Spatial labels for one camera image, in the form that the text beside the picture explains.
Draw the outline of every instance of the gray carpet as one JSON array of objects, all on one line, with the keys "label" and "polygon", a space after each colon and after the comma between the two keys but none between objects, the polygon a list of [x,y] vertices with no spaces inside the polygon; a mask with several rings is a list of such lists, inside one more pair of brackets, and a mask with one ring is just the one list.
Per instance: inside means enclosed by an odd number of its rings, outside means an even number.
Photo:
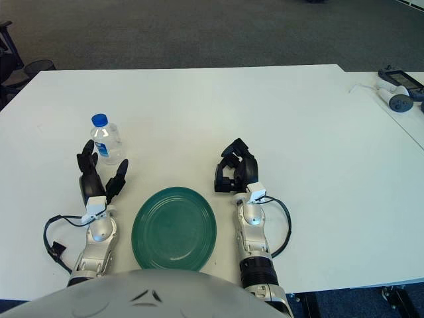
[{"label": "gray carpet", "polygon": [[294,64],[424,71],[424,12],[395,0],[0,0],[23,60],[61,70]]}]

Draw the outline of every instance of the black device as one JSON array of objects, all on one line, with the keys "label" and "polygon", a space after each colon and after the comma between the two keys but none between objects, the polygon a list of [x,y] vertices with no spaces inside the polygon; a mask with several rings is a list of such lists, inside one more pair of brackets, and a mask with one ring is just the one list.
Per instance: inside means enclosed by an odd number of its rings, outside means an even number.
[{"label": "black device", "polygon": [[378,76],[396,86],[405,86],[412,100],[424,101],[424,85],[404,71],[387,65],[385,68],[378,70]]}]

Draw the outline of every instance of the office chair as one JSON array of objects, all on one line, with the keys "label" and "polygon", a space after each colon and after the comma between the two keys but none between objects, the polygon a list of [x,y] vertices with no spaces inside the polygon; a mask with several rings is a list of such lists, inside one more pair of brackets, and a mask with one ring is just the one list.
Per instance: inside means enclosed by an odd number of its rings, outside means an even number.
[{"label": "office chair", "polygon": [[24,63],[19,56],[18,50],[7,31],[7,27],[11,24],[11,21],[0,23],[0,34],[4,39],[3,42],[0,38],[0,110],[6,106],[8,94],[16,95],[20,91],[18,88],[30,81],[30,78],[27,78],[19,83],[3,85],[13,71],[24,67]]}]

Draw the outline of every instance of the black cylindrical joint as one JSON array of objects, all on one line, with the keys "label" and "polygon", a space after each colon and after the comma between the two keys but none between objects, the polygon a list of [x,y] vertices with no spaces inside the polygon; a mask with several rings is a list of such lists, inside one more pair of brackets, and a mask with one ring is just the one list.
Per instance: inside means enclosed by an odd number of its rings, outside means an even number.
[{"label": "black cylindrical joint", "polygon": [[269,258],[245,258],[240,262],[240,271],[243,288],[258,284],[278,285],[277,274]]}]

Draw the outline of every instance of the white table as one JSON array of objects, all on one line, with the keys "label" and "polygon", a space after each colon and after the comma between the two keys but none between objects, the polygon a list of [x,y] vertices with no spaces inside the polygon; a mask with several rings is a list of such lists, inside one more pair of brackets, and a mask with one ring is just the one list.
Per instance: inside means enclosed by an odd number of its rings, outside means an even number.
[{"label": "white table", "polygon": [[[0,298],[34,299],[68,274],[47,255],[44,223],[82,215],[76,153],[90,118],[117,123],[130,162],[114,204],[119,241],[112,272],[138,268],[131,228],[141,205],[170,186],[208,200],[215,250],[203,272],[239,283],[231,195],[214,193],[220,153],[241,137],[269,195],[291,211],[293,235],[274,260],[287,293],[424,277],[424,151],[365,91],[348,94],[338,66],[43,72],[0,113]],[[104,182],[114,169],[100,165]],[[270,205],[274,250],[286,235]],[[48,231],[74,265],[85,229]]]},{"label": "white table", "polygon": [[[413,78],[420,83],[424,83],[424,73],[413,73],[409,72]],[[375,85],[379,79],[376,72],[353,72],[348,73],[349,80],[347,81],[347,87],[353,86],[357,83],[364,85]],[[396,113],[392,111],[388,105],[371,89],[364,87],[357,87],[352,93],[356,93],[356,90],[361,90],[363,93],[370,96],[395,122],[402,127],[407,134],[411,136],[423,149],[424,149],[424,113],[421,111],[420,102],[415,102],[412,109],[404,113]]]}]

